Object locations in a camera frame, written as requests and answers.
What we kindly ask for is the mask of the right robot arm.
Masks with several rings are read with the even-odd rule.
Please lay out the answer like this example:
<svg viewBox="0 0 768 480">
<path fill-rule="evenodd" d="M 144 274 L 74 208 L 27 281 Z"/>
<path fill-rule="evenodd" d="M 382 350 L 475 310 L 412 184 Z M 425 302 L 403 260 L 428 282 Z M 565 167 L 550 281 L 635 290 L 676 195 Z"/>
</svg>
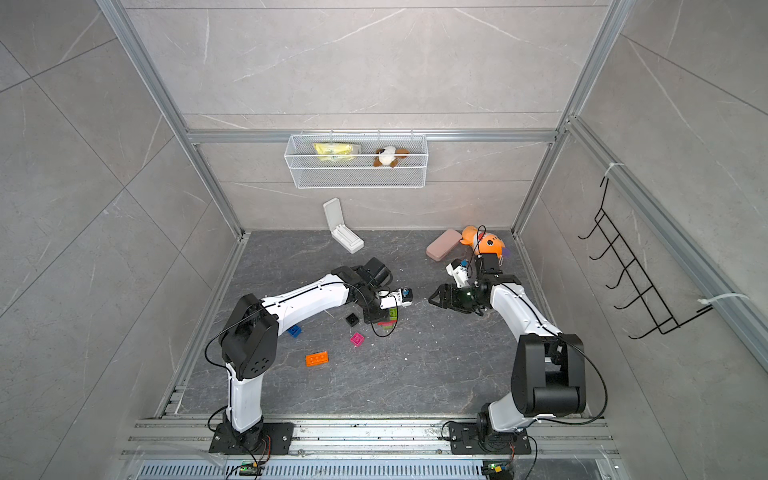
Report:
<svg viewBox="0 0 768 480">
<path fill-rule="evenodd" d="M 510 391 L 479 415 L 486 429 L 511 433 L 537 420 L 557 423 L 586 408 L 581 339 L 564 334 L 529 300 L 513 275 L 481 274 L 465 285 L 443 284 L 428 302 L 462 314 L 498 313 L 516 340 Z"/>
</svg>

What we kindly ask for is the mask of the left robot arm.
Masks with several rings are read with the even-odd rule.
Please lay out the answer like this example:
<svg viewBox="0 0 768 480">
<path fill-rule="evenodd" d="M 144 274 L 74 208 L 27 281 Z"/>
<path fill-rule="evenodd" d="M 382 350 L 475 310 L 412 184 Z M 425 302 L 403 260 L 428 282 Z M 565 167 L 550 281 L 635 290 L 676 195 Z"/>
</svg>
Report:
<svg viewBox="0 0 768 480">
<path fill-rule="evenodd" d="M 377 258 L 355 267 L 342 266 L 319 280 L 288 293 L 241 297 L 216 337 L 228 375 L 224 418 L 234 432 L 257 431 L 263 423 L 263 376 L 276 359 L 279 337 L 325 310 L 356 304 L 363 320 L 374 324 L 389 318 L 413 300 L 409 288 L 392 289 L 391 271 Z"/>
</svg>

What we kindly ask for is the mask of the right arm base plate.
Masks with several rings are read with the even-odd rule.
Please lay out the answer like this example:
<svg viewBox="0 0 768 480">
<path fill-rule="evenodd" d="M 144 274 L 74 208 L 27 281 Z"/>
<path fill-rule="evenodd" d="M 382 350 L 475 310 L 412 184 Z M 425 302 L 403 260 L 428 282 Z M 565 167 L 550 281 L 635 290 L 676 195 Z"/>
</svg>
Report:
<svg viewBox="0 0 768 480">
<path fill-rule="evenodd" d="M 498 433 L 477 422 L 447 421 L 440 437 L 450 445 L 453 455 L 527 455 L 532 447 L 522 434 Z"/>
</svg>

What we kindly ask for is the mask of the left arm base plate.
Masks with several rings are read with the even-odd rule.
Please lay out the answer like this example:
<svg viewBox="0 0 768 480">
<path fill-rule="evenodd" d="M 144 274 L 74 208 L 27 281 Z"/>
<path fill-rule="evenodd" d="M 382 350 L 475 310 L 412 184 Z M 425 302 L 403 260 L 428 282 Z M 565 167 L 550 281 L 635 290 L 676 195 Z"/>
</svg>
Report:
<svg viewBox="0 0 768 480">
<path fill-rule="evenodd" d="M 287 455 L 294 427 L 290 422 L 259 422 L 245 432 L 238 432 L 225 421 L 217 425 L 208 452 L 225 455 Z"/>
</svg>

